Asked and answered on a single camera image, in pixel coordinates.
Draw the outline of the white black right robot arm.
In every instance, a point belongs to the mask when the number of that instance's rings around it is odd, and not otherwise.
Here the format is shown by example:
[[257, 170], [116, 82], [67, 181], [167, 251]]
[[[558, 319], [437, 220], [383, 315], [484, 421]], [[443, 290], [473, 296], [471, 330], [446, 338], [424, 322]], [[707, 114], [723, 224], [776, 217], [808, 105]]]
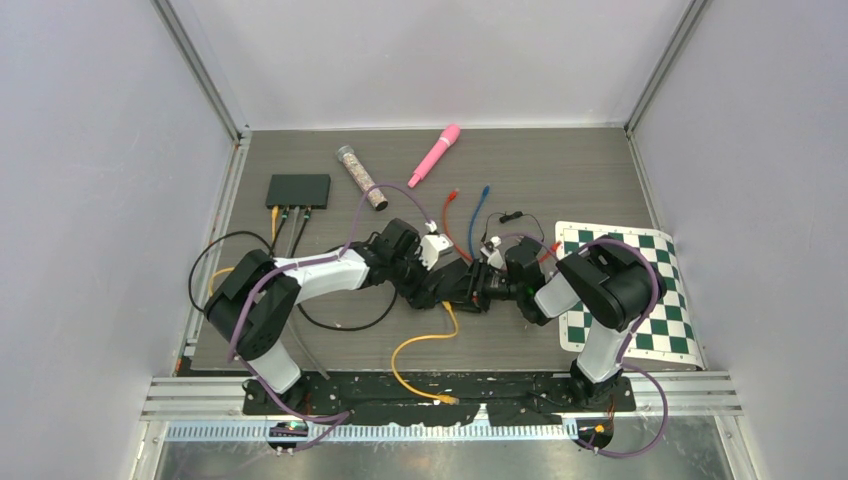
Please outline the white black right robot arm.
[[605, 403], [621, 377], [634, 330], [665, 293], [661, 275], [634, 247], [604, 235], [542, 270], [541, 245], [524, 238], [500, 264], [476, 260], [457, 286], [456, 303], [486, 311], [513, 301], [531, 324], [544, 326], [575, 306], [592, 317], [583, 350], [572, 361], [566, 397], [584, 410]]

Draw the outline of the small black TP-Link switch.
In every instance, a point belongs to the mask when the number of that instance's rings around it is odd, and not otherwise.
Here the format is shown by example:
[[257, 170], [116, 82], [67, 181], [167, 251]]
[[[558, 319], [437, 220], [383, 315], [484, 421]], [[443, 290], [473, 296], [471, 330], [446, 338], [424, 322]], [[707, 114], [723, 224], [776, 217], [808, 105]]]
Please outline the small black TP-Link switch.
[[473, 310], [471, 268], [462, 259], [429, 272], [407, 299], [416, 310], [434, 308], [441, 302]]

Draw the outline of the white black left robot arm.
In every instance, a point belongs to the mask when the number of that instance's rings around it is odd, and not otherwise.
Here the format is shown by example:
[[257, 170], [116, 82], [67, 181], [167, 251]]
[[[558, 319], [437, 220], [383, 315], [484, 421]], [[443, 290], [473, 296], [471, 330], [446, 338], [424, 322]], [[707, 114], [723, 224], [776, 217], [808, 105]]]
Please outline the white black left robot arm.
[[202, 308], [206, 320], [240, 358], [269, 386], [268, 400], [280, 412], [298, 412], [307, 398], [301, 368], [281, 339], [291, 312], [300, 303], [339, 291], [391, 283], [413, 299], [451, 241], [428, 223], [421, 234], [393, 219], [365, 241], [351, 241], [326, 253], [273, 258], [248, 252]]

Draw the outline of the black power adapter with cord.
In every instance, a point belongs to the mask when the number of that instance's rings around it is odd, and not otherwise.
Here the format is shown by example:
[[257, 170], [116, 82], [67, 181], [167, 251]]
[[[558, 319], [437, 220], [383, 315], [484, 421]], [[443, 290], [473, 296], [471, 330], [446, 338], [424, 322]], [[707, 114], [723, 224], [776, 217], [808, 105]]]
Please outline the black power adapter with cord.
[[541, 239], [545, 240], [545, 238], [546, 238], [546, 235], [544, 233], [544, 230], [542, 228], [540, 221], [534, 215], [532, 215], [530, 213], [524, 213], [523, 211], [514, 211], [514, 212], [511, 212], [511, 213], [509, 213], [509, 212], [494, 212], [494, 213], [489, 214], [486, 218], [486, 221], [485, 221], [485, 224], [484, 224], [484, 231], [483, 231], [483, 234], [480, 237], [481, 243], [486, 242], [489, 223], [490, 223], [490, 220], [493, 217], [496, 217], [500, 224], [506, 224], [508, 222], [512, 222], [512, 221], [515, 221], [515, 220], [518, 220], [518, 219], [524, 218], [524, 217], [531, 218], [536, 223], [536, 225], [539, 229], [539, 232], [541, 233]]

